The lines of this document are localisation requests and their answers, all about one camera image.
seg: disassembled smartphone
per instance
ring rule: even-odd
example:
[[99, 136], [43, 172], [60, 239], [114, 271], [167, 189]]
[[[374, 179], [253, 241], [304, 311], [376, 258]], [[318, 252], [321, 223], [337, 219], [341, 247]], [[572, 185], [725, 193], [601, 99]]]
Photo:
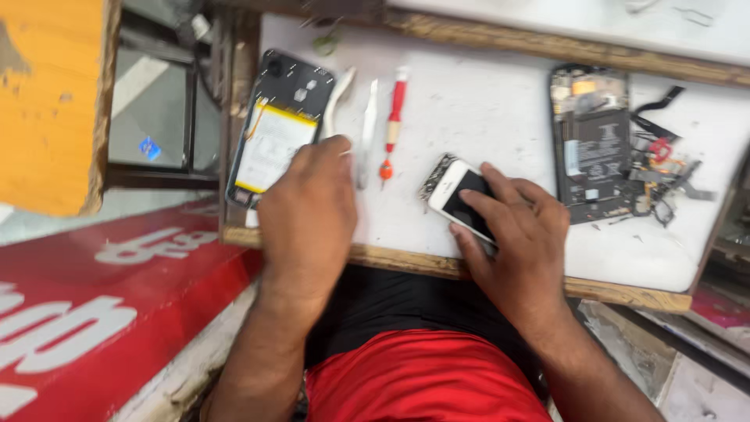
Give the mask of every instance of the disassembled smartphone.
[[629, 214], [629, 77], [563, 65], [550, 79], [558, 199], [571, 224]]
[[226, 187], [227, 201], [255, 209], [297, 150], [317, 141], [334, 86], [326, 69], [278, 50], [263, 53]]
[[494, 197], [479, 170], [447, 152], [443, 154], [419, 189], [417, 197], [440, 215], [471, 230], [480, 239], [495, 244], [485, 220], [459, 197], [461, 189], [480, 191]]

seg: phone camera hole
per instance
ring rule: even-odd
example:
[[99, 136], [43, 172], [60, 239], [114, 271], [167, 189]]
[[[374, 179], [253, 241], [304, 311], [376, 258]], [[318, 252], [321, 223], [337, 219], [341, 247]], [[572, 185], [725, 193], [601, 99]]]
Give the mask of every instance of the phone camera hole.
[[271, 60], [268, 64], [268, 74], [273, 77], [280, 77], [282, 68], [281, 60]]

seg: black phone screen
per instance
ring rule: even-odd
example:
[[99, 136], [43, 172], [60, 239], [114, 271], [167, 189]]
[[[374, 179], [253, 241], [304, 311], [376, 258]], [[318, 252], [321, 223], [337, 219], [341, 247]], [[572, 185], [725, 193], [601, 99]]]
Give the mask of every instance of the black phone screen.
[[458, 197], [458, 192], [460, 192], [461, 189], [471, 189], [473, 191], [481, 192], [489, 197], [495, 197], [487, 182], [477, 173], [468, 170], [451, 194], [451, 197], [448, 198], [448, 202], [445, 203], [442, 210], [451, 216], [454, 216], [456, 219], [461, 220], [467, 226], [473, 228], [479, 233], [484, 234], [486, 237], [495, 240], [495, 236], [492, 235], [492, 232], [487, 227], [485, 219]]

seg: screwdriver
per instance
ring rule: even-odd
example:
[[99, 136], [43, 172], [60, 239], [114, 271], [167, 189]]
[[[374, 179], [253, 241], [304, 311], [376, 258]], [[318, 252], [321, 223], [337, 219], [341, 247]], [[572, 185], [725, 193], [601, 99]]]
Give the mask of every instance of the screwdriver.
[[409, 79], [409, 68], [400, 66], [396, 70], [396, 87], [393, 89], [393, 104], [391, 105], [391, 114], [388, 116], [388, 132], [385, 138], [385, 161], [380, 165], [380, 179], [382, 185], [380, 190], [386, 186], [386, 180], [393, 176], [393, 167], [391, 166], [391, 152], [398, 142], [398, 132], [401, 130], [401, 108], [404, 105], [404, 94], [407, 91], [407, 79]]

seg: white plastic pry tool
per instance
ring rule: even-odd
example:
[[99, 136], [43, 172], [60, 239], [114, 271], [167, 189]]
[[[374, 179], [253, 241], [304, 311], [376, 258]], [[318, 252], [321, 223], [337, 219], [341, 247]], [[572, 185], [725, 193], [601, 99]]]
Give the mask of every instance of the white plastic pry tool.
[[339, 80], [336, 82], [336, 86], [331, 92], [331, 97], [328, 99], [328, 105], [325, 106], [326, 109], [323, 112], [323, 139], [327, 139], [336, 135], [336, 127], [334, 127], [333, 125], [334, 112], [336, 111], [336, 106], [338, 106], [338, 100], [349, 88], [349, 85], [352, 84], [352, 80], [354, 79], [354, 75], [356, 73], [357, 68], [352, 66], [348, 68], [346, 72], [341, 76], [341, 78], [339, 78]]
[[375, 121], [377, 121], [377, 79], [370, 84], [370, 99], [364, 109], [364, 124], [362, 125], [362, 141], [356, 149], [357, 158], [357, 189], [365, 189], [368, 186], [368, 174], [370, 167], [370, 150], [372, 149], [373, 137], [375, 135]]

